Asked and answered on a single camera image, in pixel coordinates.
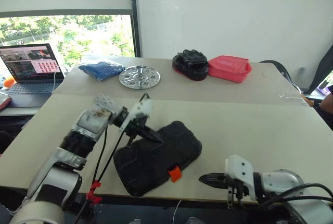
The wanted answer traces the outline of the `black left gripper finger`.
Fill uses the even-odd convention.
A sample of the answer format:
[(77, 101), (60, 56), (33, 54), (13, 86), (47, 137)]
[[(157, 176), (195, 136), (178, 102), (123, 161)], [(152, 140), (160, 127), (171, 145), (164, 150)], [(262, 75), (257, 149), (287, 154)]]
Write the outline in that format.
[(162, 142), (162, 136), (154, 130), (140, 130), (138, 131), (138, 135), (154, 142)]
[(140, 136), (152, 141), (163, 141), (162, 136), (155, 130), (148, 126), (143, 126), (140, 128)]

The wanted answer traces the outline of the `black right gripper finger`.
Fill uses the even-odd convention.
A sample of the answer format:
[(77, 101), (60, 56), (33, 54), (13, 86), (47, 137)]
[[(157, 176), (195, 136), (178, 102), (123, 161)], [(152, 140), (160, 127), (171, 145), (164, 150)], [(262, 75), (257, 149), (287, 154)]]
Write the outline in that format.
[(199, 177), (201, 182), (222, 182), (223, 180), (223, 173), (208, 173)]
[(222, 181), (203, 181), (202, 183), (217, 189), (224, 188), (224, 183)]

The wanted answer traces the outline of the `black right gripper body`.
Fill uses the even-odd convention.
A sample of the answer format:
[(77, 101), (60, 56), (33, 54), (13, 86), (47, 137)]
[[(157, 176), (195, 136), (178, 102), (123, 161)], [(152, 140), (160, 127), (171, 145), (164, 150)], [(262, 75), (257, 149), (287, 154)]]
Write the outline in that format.
[(224, 185), (227, 189), (227, 207), (244, 208), (242, 199), (246, 196), (249, 196), (249, 190), (244, 185), (244, 183), (225, 174)]

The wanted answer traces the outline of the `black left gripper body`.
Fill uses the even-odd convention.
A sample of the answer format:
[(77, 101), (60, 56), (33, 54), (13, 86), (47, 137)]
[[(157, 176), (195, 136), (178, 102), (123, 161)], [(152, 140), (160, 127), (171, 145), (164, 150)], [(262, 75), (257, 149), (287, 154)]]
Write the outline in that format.
[(145, 136), (149, 133), (148, 127), (146, 126), (147, 116), (137, 116), (130, 120), (129, 124), (126, 126), (124, 132), (128, 136)]

